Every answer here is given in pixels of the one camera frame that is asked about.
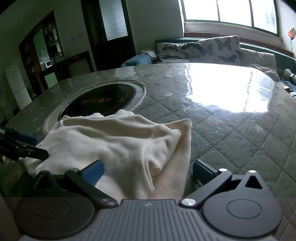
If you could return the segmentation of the cream sweatshirt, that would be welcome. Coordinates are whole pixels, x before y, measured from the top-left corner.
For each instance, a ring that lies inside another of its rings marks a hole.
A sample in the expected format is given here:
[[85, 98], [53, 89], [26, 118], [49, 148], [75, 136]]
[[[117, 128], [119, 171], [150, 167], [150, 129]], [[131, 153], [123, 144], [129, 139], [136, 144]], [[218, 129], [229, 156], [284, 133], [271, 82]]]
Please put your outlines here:
[[20, 162], [34, 177], [43, 170], [63, 174], [101, 160], [104, 175], [95, 187], [115, 200], [179, 200], [189, 169], [191, 130], [188, 118], [155, 123], [126, 110], [64, 116], [38, 145], [48, 151], [48, 159]]

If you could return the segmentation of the white refrigerator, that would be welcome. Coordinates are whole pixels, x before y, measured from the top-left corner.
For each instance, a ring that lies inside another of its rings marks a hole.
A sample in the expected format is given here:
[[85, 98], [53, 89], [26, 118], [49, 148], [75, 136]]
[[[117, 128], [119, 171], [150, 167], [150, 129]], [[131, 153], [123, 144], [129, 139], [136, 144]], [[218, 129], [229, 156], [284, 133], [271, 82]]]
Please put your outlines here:
[[10, 67], [6, 68], [5, 73], [18, 107], [22, 110], [30, 104], [32, 100], [28, 94], [18, 65], [16, 63], [12, 64]]

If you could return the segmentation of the green quilted star tablecloth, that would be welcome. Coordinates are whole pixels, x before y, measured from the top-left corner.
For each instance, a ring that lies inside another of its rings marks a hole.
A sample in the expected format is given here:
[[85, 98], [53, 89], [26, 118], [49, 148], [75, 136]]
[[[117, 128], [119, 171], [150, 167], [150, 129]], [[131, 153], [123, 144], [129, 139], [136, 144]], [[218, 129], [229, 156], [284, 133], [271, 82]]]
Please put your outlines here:
[[295, 240], [295, 100], [261, 71], [242, 66], [175, 63], [118, 68], [66, 79], [8, 122], [43, 140], [47, 116], [64, 100], [111, 82], [142, 82], [134, 110], [156, 123], [192, 121], [191, 158], [234, 174], [256, 170], [283, 213], [278, 240]]

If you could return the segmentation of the black round induction cooktop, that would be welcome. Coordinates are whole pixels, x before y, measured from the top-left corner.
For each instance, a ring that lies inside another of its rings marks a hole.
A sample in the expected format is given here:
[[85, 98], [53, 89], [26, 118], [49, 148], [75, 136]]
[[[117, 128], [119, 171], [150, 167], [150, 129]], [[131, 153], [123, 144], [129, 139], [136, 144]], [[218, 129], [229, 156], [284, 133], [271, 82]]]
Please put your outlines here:
[[109, 84], [81, 94], [63, 108], [59, 119], [90, 116], [99, 113], [103, 116], [115, 114], [127, 107], [137, 97], [135, 87], [128, 84]]

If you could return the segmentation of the dark wooden display cabinet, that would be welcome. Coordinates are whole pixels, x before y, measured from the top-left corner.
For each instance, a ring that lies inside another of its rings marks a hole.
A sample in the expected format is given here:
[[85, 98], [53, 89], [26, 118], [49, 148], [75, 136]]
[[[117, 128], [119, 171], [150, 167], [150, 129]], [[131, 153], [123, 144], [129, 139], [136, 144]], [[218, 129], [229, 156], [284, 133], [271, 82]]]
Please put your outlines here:
[[53, 11], [28, 33], [18, 48], [32, 93], [37, 96], [62, 80], [94, 71], [89, 51], [65, 56]]

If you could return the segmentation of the grey stuffed toy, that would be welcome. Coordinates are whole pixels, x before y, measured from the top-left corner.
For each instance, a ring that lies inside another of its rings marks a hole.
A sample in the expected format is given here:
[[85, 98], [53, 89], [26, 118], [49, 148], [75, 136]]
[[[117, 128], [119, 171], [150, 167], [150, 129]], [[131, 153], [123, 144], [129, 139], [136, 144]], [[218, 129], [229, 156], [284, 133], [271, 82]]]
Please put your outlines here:
[[284, 70], [283, 78], [289, 81], [291, 84], [296, 85], [296, 76], [291, 72], [290, 69]]

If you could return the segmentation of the blue sofa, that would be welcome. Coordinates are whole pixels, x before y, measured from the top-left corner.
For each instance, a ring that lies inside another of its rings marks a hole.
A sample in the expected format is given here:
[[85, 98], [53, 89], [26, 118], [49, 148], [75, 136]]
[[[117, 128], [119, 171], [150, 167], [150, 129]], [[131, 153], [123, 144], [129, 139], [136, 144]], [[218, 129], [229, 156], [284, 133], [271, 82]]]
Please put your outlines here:
[[155, 41], [154, 50], [143, 50], [121, 66], [154, 63], [214, 63], [253, 67], [295, 92], [295, 59], [270, 50], [241, 44], [238, 36], [208, 39]]

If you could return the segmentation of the long butterfly pillow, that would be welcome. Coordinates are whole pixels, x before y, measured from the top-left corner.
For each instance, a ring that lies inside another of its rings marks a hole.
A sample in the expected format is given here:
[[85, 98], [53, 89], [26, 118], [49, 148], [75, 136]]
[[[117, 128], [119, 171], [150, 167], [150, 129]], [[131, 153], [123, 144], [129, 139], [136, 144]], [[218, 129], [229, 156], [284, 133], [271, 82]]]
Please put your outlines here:
[[166, 43], [155, 44], [158, 63], [201, 62], [201, 51], [196, 43]]

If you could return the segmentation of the white pillow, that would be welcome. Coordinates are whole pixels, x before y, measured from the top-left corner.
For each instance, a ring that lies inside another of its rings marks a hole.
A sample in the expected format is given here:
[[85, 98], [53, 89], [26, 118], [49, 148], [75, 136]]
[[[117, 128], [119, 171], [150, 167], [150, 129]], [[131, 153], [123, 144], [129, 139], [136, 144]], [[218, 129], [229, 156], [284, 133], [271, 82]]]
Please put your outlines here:
[[274, 54], [258, 52], [245, 48], [241, 48], [241, 54], [243, 66], [256, 68], [274, 81], [280, 81]]

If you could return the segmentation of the large butterfly pillow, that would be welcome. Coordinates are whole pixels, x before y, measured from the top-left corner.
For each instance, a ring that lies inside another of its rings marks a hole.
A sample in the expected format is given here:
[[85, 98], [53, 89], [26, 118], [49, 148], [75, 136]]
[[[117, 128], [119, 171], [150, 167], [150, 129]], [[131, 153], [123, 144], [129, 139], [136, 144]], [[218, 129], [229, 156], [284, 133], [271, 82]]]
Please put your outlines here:
[[242, 65], [240, 39], [238, 36], [226, 36], [200, 40], [201, 62]]

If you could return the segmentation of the dark wooden door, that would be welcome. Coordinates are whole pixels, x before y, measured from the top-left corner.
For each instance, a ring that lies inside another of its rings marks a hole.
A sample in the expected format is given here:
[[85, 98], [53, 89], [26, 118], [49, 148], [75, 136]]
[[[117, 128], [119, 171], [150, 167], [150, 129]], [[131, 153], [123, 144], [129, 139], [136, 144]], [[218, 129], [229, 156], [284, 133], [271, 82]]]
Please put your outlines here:
[[126, 1], [81, 1], [98, 71], [119, 68], [136, 55]]

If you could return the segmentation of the colourful pinwheel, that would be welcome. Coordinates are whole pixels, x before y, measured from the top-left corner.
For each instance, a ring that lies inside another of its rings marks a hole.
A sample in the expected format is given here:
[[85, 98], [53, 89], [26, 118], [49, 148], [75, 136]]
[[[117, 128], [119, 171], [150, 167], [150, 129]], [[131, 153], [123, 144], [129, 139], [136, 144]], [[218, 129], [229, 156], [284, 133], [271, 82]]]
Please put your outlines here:
[[292, 26], [291, 28], [288, 29], [288, 36], [290, 38], [290, 46], [291, 46], [291, 52], [293, 53], [293, 40], [295, 39], [296, 36], [296, 30], [295, 27]]

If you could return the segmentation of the window with green frame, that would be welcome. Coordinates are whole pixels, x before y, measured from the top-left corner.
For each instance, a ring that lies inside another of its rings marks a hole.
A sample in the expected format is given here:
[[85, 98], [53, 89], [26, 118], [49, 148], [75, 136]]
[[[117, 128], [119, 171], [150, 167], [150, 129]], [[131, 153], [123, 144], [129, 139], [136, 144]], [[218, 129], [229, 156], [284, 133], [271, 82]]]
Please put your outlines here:
[[185, 22], [220, 23], [279, 36], [275, 1], [181, 1]]

